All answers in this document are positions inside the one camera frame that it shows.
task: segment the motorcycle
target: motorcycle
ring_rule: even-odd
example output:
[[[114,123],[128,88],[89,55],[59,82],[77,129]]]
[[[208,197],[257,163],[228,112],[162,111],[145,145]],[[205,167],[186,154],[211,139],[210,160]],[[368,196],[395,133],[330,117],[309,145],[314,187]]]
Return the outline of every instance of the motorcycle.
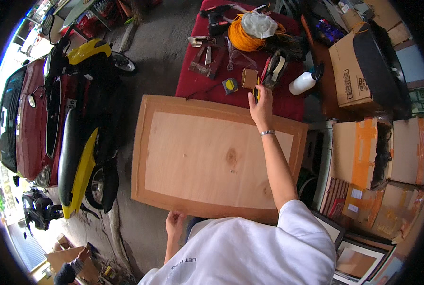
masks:
[[[30,191],[24,192],[21,199],[25,218],[19,222],[19,226],[27,228],[32,236],[31,222],[35,223],[37,229],[46,231],[49,229],[51,220],[63,217],[62,206],[54,205],[52,200],[35,186],[31,186]]]
[[[42,27],[46,35],[53,19],[45,22],[50,23]],[[54,45],[44,66],[48,112],[55,105],[49,102],[58,100],[51,88],[56,78],[68,74],[83,80],[76,88],[77,106],[67,111],[58,165],[58,195],[66,219],[84,208],[84,196],[105,213],[112,208],[119,183],[115,138],[126,94],[120,75],[132,76],[137,71],[133,61],[111,51],[101,39],[89,40],[65,55],[73,25]]]

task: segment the yellow scooter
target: yellow scooter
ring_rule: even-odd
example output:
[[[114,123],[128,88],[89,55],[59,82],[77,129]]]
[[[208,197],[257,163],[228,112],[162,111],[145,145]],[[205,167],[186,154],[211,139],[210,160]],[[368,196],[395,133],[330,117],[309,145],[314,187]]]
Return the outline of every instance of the yellow scooter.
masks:
[[[49,34],[53,20],[45,22],[51,23],[43,27],[43,33]],[[55,44],[44,66],[48,109],[58,96],[51,88],[53,83],[65,75],[78,78],[76,106],[67,111],[58,165],[58,195],[66,219],[79,209],[86,210],[84,196],[105,213],[112,208],[118,190],[115,138],[127,93],[119,76],[137,72],[133,61],[111,51],[101,39],[92,39],[64,55],[71,31],[72,26]]]

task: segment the orange rope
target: orange rope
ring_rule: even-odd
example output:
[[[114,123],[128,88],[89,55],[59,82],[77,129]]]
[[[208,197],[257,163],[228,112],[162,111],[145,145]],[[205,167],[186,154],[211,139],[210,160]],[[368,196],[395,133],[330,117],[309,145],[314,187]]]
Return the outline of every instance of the orange rope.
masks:
[[[351,30],[353,31],[353,33],[355,34],[355,35],[357,35],[357,34],[360,34],[360,33],[363,33],[363,32],[366,32],[366,31],[368,31],[368,29],[367,30],[363,30],[363,31],[354,31],[354,28],[357,26],[357,25],[362,25],[361,26],[361,28],[365,25],[365,24],[368,24],[367,22],[357,22],[357,23],[355,23],[352,27],[351,27]]]
[[[231,23],[228,29],[228,36],[231,43],[238,50],[244,52],[254,52],[262,48],[266,43],[265,39],[258,39],[247,34],[242,27],[242,16],[238,14],[234,21]],[[276,35],[285,35],[285,27],[277,22]]]

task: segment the concrete floor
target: concrete floor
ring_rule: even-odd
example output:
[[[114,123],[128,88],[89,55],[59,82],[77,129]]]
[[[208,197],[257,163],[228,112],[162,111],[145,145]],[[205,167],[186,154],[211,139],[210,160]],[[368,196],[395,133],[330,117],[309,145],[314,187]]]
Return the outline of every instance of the concrete floor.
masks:
[[[260,0],[241,1],[257,5]],[[124,134],[118,153],[120,179],[118,207],[120,232],[133,274],[140,279],[153,267],[164,262],[167,241],[165,219],[167,211],[131,200],[131,165],[138,110],[143,94],[174,96],[187,40],[190,36],[201,2],[197,0],[164,0],[148,13],[138,27],[133,43],[125,55],[137,63],[139,73],[123,78],[128,88],[126,113],[123,117]],[[106,35],[107,41],[118,40],[124,29]],[[51,191],[55,200],[55,191]],[[52,221],[51,228],[63,232],[75,245],[89,241],[107,258],[122,264],[114,254],[109,218],[102,220],[79,213],[66,222]]]

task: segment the side mirror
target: side mirror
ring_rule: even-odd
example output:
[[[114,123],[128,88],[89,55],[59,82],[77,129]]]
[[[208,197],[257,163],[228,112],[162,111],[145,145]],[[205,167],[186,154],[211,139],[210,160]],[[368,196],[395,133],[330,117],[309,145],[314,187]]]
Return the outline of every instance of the side mirror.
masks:
[[[49,35],[52,31],[53,26],[54,26],[54,15],[50,14],[44,19],[42,23],[42,27],[41,27],[42,34],[44,36]]]
[[[13,182],[16,187],[19,187],[19,176],[13,176]]]

